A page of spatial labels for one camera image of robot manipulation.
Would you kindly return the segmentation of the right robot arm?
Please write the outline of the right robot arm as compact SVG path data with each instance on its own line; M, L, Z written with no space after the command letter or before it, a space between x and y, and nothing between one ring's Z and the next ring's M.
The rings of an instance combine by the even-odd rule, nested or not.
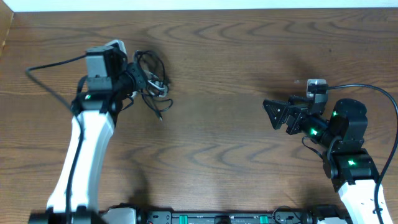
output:
M367 109L359 101L344 98L336 102L330 119L322 114L328 97L291 96L287 102L264 100L272 127L287 125L289 135L304 133L325 148L318 154L323 170L331 180L353 223L392 223L382 187L376 185L380 174L363 148L368 126Z

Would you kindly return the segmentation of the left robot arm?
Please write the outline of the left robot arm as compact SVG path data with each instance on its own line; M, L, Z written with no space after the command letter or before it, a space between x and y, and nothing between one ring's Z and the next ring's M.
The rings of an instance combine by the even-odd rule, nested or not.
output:
M114 133L123 100L146 87L145 73L127 61L122 41L87 49L87 75L78 83L76 97L67 103L72 113L72 135L60 178L43 213L31 213L29 223L135 223L133 208L101 214L98 186L106 149Z

